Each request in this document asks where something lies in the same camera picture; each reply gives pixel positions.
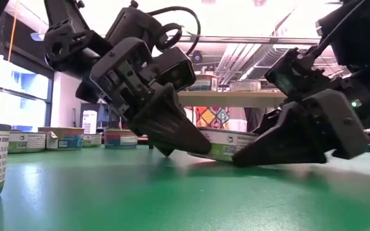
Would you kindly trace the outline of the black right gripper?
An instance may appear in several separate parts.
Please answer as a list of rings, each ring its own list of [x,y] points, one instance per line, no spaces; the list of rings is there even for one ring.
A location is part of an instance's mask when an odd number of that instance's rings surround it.
[[[370,69],[329,78],[316,69],[305,77],[305,99],[281,107],[275,125],[234,154],[238,167],[327,162],[325,153],[351,159],[369,138]]]

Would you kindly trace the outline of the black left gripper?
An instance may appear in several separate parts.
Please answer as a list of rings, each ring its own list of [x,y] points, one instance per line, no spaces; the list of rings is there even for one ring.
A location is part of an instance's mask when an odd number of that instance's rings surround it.
[[[147,135],[165,157],[175,150],[209,152],[211,143],[182,111],[173,85],[152,88],[157,60],[146,42],[124,38],[94,64],[90,79],[113,111],[130,119],[130,128]]]

